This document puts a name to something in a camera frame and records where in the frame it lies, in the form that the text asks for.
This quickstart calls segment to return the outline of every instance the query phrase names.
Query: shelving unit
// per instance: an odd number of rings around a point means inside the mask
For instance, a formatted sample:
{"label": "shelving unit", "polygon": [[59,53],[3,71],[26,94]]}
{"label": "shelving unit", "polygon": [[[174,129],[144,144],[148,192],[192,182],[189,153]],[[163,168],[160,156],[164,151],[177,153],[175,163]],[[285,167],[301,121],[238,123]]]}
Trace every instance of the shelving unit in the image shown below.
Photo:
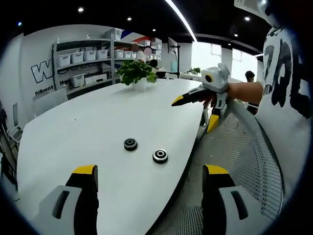
{"label": "shelving unit", "polygon": [[[108,62],[111,66],[111,76],[112,76],[111,78],[108,78],[107,80],[104,80],[101,82],[96,82],[94,84],[90,84],[88,86],[82,86],[79,88],[72,89],[72,90],[68,91],[67,94],[72,94],[74,92],[81,91],[82,89],[92,87],[92,86],[95,86],[97,84],[101,84],[101,83],[105,83],[105,82],[112,82],[112,84],[115,84],[116,79],[118,79],[118,78],[115,78],[115,76],[114,76],[115,75],[115,62],[116,61],[124,61],[124,60],[133,60],[133,58],[116,59],[116,58],[112,57],[112,55],[114,55],[114,48],[115,47],[132,47],[132,45],[134,45],[134,44],[137,44],[137,43],[115,41],[113,34],[111,35],[111,39],[81,39],[81,40],[73,40],[73,41],[55,42],[54,44],[52,44],[52,53],[51,53],[52,54],[52,76],[53,76],[54,89],[57,90],[56,80],[58,80],[57,79],[58,75],[59,75],[58,72],[66,71],[66,70],[69,70],[71,68],[75,68],[75,67],[79,67],[79,66],[83,66],[83,65],[88,65],[88,64],[98,64],[100,71],[103,72],[102,64],[105,62]],[[99,50],[102,48],[102,46],[109,48],[111,58],[92,60],[92,61],[84,61],[84,62],[77,63],[77,64],[71,64],[71,65],[67,65],[67,66],[63,66],[63,67],[59,67],[59,68],[57,67],[57,58],[58,58],[58,53],[60,51],[70,50],[70,49],[78,49],[78,48],[84,48],[84,47],[93,47],[93,48],[96,48],[97,50]]]}

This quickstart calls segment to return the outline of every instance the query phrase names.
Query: white storage bin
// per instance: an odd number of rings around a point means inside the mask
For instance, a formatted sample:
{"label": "white storage bin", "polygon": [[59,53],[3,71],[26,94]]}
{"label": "white storage bin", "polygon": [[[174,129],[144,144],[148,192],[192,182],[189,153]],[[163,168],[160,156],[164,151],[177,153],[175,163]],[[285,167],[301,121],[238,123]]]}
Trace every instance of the white storage bin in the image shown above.
{"label": "white storage bin", "polygon": [[104,74],[100,74],[100,75],[96,75],[96,76],[93,76],[93,81],[94,82],[97,82],[97,80],[107,80],[108,77],[107,77],[107,74],[104,73]]}
{"label": "white storage bin", "polygon": [[90,61],[96,59],[96,51],[88,50],[84,52],[84,61]]}
{"label": "white storage bin", "polygon": [[132,52],[131,51],[124,51],[124,59],[131,59]]}
{"label": "white storage bin", "polygon": [[150,40],[143,40],[141,42],[139,42],[138,44],[145,46],[150,46],[151,41]]}
{"label": "white storage bin", "polygon": [[162,40],[159,39],[159,38],[152,38],[152,42],[160,42],[160,43],[162,43]]}
{"label": "white storage bin", "polygon": [[70,65],[70,54],[59,55],[58,64],[58,67]]}
{"label": "white storage bin", "polygon": [[111,34],[113,34],[113,39],[116,41],[121,40],[122,30],[119,28],[112,28],[104,33],[105,38],[111,39]]}
{"label": "white storage bin", "polygon": [[85,84],[85,74],[76,75],[70,78],[72,87],[81,87]]}
{"label": "white storage bin", "polygon": [[85,85],[88,86],[94,83],[94,77],[85,77]]}
{"label": "white storage bin", "polygon": [[100,60],[100,59],[107,59],[108,57],[108,50],[98,50],[96,52],[96,59]]}
{"label": "white storage bin", "polygon": [[162,49],[162,42],[151,42],[151,46],[155,47],[158,50]]}
{"label": "white storage bin", "polygon": [[70,55],[72,64],[81,63],[84,61],[84,52],[75,52]]}
{"label": "white storage bin", "polygon": [[114,50],[114,58],[115,59],[123,59],[123,50]]}

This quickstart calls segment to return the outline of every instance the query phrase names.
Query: white pot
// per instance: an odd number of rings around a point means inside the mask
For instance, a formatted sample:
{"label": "white pot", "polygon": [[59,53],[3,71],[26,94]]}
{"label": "white pot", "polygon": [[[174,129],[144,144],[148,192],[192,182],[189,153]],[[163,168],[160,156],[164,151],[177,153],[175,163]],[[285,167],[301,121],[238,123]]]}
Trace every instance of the white pot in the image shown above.
{"label": "white pot", "polygon": [[137,83],[132,83],[132,87],[134,88],[135,91],[138,92],[144,92],[146,89],[146,85],[147,85],[146,77],[141,78]]}

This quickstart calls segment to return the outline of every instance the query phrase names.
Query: ceiling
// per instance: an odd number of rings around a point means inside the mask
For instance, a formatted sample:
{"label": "ceiling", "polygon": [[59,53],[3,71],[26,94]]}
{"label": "ceiling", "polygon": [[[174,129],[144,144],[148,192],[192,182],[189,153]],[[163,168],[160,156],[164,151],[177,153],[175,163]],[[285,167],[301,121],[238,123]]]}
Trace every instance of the ceiling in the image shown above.
{"label": "ceiling", "polygon": [[[232,0],[173,0],[189,22],[200,42],[234,47],[251,54],[263,50],[269,24],[262,18],[234,6]],[[164,0],[107,0],[76,1],[75,4],[34,4],[14,7],[6,22],[7,33],[12,37],[23,32],[25,35],[37,30],[65,24],[97,24],[119,27],[146,36],[156,36],[163,41],[171,37],[177,42],[192,42],[192,38],[178,16]],[[78,13],[79,6],[84,7]]]}

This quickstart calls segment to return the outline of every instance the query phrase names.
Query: light fixture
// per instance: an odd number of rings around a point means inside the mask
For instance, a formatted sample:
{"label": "light fixture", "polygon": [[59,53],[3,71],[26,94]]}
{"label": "light fixture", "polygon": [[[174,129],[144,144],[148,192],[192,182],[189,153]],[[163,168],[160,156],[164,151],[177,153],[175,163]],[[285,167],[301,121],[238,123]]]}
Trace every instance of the light fixture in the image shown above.
{"label": "light fixture", "polygon": [[183,24],[185,25],[186,29],[188,30],[188,32],[190,33],[191,37],[193,38],[193,40],[195,42],[197,42],[196,36],[194,34],[194,32],[192,31],[191,27],[189,26],[187,20],[185,19],[185,17],[182,15],[182,13],[179,11],[179,9],[175,6],[175,4],[172,2],[172,0],[165,0],[167,2],[167,4],[170,5],[170,7],[175,11],[175,13],[178,15],[178,17],[180,18],[180,20],[183,22]]}

